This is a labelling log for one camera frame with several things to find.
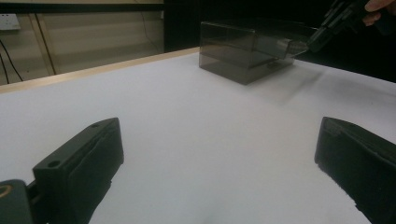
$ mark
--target dark background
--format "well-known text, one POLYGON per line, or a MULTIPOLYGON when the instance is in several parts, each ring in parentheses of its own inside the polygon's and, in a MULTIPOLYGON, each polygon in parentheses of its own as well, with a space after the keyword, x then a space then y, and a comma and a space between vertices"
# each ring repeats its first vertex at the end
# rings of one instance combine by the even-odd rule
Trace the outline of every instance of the dark background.
MULTIPOLYGON (((239 18, 272 18, 319 27, 332 0, 165 0, 165 51, 199 46, 200 22, 239 18)), ((396 82, 396 41, 367 27, 344 31, 317 53, 299 60, 396 82)))

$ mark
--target power socket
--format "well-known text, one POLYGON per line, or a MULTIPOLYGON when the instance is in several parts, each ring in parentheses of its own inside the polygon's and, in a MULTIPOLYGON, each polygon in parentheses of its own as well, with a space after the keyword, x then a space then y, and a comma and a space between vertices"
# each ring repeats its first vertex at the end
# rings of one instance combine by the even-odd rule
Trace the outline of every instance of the power socket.
POLYGON ((20 30, 16 14, 0 14, 0 30, 20 30))

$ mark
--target cable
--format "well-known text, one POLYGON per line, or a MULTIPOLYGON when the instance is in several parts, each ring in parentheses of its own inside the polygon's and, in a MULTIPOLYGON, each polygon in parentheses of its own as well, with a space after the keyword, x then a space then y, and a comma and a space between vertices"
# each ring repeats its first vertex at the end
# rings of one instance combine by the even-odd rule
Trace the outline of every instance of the cable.
POLYGON ((7 84, 9 84, 7 69, 6 66, 4 65, 3 56, 1 55, 1 53, 0 53, 0 60, 1 60, 1 64, 3 65, 4 74, 6 74, 7 84))
POLYGON ((9 53, 8 53, 8 50, 7 50, 6 46, 3 44, 3 41, 1 41, 1 39, 0 39, 0 44, 1 44, 1 46, 3 47, 4 51, 6 52, 6 55, 8 56, 9 62, 11 63, 11 66, 12 66, 12 68, 14 69, 15 73, 18 75, 18 77, 20 78, 20 80, 23 81, 23 79, 22 79, 20 73, 18 73, 17 69, 16 69, 15 66, 14 66, 14 63, 13 63, 12 60, 11 60, 11 57, 9 56, 9 53))
POLYGON ((140 16, 142 16, 142 20, 143 20, 143 26, 145 28, 145 36, 148 39, 148 41, 151 43, 152 46, 154 46, 154 48, 157 50, 157 53, 160 53, 160 51, 158 50, 157 45, 154 44, 154 41, 152 41, 152 39, 149 37, 148 35, 148 29, 146 28, 146 20, 145 20, 145 16, 143 15, 143 12, 140 12, 140 16))

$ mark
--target white table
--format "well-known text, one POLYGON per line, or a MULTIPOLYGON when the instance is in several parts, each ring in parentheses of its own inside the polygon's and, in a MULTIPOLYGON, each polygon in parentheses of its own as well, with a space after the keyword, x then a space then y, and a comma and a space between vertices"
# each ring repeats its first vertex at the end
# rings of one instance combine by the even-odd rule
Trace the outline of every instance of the white table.
POLYGON ((296 61, 243 86, 200 69, 196 50, 0 88, 0 179, 30 183, 53 150, 118 117, 125 163, 92 224, 370 223, 314 163, 319 125, 396 143, 396 84, 296 61))

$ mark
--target plastic container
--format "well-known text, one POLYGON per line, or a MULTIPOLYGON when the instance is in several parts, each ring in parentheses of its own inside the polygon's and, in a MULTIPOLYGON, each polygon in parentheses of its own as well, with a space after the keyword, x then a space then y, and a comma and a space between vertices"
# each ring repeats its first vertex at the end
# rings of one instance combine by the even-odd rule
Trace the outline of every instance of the plastic container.
POLYGON ((200 67, 248 84, 291 65, 315 31, 290 21, 203 21, 200 67))

